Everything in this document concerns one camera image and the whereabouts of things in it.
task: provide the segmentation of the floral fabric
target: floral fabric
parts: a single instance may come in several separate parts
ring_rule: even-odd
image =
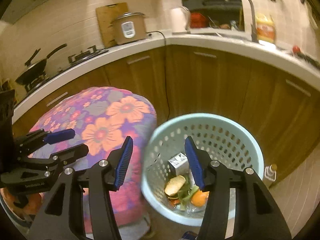
[[[45,145],[29,157],[48,158],[54,152],[84,143],[89,148],[88,155],[68,165],[75,170],[83,170],[106,159],[112,150],[121,147],[126,136],[131,136],[133,153],[124,184],[119,191],[110,192],[116,221],[120,226],[142,216],[141,152],[155,127],[156,112],[144,97],[113,87],[93,87],[62,101],[31,129],[43,128],[56,132],[72,128],[76,136],[68,141]],[[86,232],[90,233],[88,189],[85,191],[84,220]]]

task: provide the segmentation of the wooden cutting board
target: wooden cutting board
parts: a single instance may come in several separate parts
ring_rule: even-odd
[[[105,48],[116,45],[111,22],[128,11],[128,6],[125,2],[96,8],[102,42]]]

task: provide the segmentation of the cabinet door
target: cabinet door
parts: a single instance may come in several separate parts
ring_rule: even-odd
[[[42,115],[52,109],[63,99],[75,95],[84,89],[102,86],[109,86],[109,82],[103,68],[101,67],[92,70],[58,88],[29,109],[13,124],[12,128],[14,136],[28,133]]]
[[[148,99],[157,113],[158,125],[168,118],[165,92],[165,50],[144,51],[105,66],[110,85]]]
[[[240,116],[259,143],[265,165],[278,165],[278,181],[290,174],[319,141],[319,92],[292,75],[257,62]]]
[[[168,55],[170,117],[204,112],[239,119],[249,80],[249,59],[186,46],[170,46]]]

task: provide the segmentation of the light blue plastic basket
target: light blue plastic basket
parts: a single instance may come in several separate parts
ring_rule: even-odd
[[[262,152],[253,136],[238,123],[215,114],[186,114],[160,125],[153,133],[144,154],[142,193],[160,214],[177,223],[201,226],[204,211],[174,209],[164,193],[170,169],[168,160],[184,152],[184,140],[192,136],[197,147],[228,168],[253,168],[263,178]],[[230,190],[228,218],[235,216],[235,190]]]

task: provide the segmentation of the white countertop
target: white countertop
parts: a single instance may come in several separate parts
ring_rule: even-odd
[[[281,51],[272,50],[257,43],[237,39],[222,38],[204,34],[171,34],[168,30],[163,31],[163,33],[166,37],[167,45],[186,45],[216,49],[256,59],[284,70],[304,80],[306,83],[320,91],[320,70],[307,62],[294,58]],[[154,32],[152,33],[152,38],[112,47],[109,49],[108,53],[97,56],[63,72],[61,75],[50,80],[29,97],[24,99],[14,109],[12,123],[15,123],[25,112],[50,93],[68,82],[88,73],[89,71],[123,57],[159,48],[164,45],[163,36],[160,33]]]

